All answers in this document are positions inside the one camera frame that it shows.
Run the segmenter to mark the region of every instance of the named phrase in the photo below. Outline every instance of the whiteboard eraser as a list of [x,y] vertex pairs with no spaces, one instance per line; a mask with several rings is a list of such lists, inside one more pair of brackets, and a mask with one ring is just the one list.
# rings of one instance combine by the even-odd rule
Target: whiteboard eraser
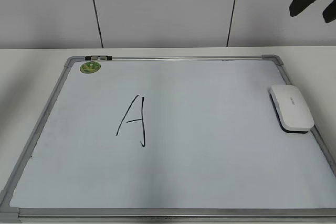
[[292,85],[273,85],[271,98],[281,126],[288,132],[305,133],[314,126],[314,120],[300,90]]

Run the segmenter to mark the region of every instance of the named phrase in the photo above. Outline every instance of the round sticker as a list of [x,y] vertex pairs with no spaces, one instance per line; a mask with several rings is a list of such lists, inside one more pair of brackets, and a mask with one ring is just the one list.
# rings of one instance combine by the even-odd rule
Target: round sticker
[[100,64],[96,61],[86,62],[79,68],[79,70],[82,73],[95,73],[99,69],[100,69]]

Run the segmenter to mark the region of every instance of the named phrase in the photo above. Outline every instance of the whiteboard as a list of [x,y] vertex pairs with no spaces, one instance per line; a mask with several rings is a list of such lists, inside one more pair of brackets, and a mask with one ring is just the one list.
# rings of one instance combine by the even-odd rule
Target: whiteboard
[[272,61],[101,61],[92,74],[82,63],[10,206],[336,207],[312,133],[279,126],[268,89],[284,81]]

